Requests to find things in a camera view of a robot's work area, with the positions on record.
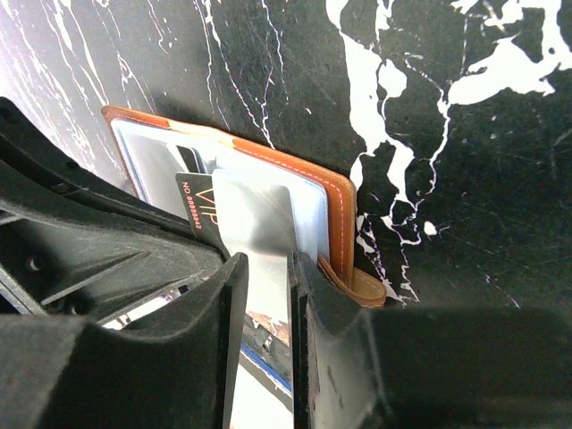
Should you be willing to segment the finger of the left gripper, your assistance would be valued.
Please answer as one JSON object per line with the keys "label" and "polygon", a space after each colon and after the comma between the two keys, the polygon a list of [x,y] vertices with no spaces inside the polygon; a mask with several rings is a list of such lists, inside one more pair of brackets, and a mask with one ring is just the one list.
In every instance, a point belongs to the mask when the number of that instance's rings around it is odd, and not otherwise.
{"label": "finger of the left gripper", "polygon": [[1,310],[106,322],[223,263],[181,218],[80,167],[1,101]]}

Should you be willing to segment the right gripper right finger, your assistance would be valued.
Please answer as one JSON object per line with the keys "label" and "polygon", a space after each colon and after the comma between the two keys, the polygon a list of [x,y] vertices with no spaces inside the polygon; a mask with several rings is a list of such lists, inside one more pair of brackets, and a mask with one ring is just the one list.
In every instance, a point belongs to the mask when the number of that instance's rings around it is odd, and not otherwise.
{"label": "right gripper right finger", "polygon": [[297,428],[568,428],[571,328],[540,308],[361,307],[288,258]]}

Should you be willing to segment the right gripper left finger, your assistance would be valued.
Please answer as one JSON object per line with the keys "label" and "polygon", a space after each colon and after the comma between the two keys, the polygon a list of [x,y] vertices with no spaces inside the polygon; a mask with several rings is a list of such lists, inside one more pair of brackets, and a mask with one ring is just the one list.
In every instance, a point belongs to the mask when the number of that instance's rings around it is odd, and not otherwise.
{"label": "right gripper left finger", "polygon": [[3,315],[2,427],[228,427],[247,291],[239,253],[121,330],[80,316]]}

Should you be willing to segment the brown leather card holder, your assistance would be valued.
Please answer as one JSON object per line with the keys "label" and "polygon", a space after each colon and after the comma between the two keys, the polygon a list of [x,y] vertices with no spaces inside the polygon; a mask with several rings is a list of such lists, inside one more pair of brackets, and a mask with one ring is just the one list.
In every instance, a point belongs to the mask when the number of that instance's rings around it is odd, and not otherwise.
{"label": "brown leather card holder", "polygon": [[354,265],[357,192],[343,175],[225,131],[107,105],[102,114],[136,195],[189,220],[175,175],[216,169],[289,190],[297,248],[363,307],[382,307],[383,285]]}

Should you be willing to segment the black VIP card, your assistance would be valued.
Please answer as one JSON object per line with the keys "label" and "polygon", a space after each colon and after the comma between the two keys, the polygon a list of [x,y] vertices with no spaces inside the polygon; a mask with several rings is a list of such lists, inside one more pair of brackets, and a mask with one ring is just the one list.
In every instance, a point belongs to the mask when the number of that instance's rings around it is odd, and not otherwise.
{"label": "black VIP card", "polygon": [[175,180],[191,230],[201,242],[216,248],[225,259],[228,259],[229,252],[223,244],[218,226],[212,176],[204,173],[178,172]]}

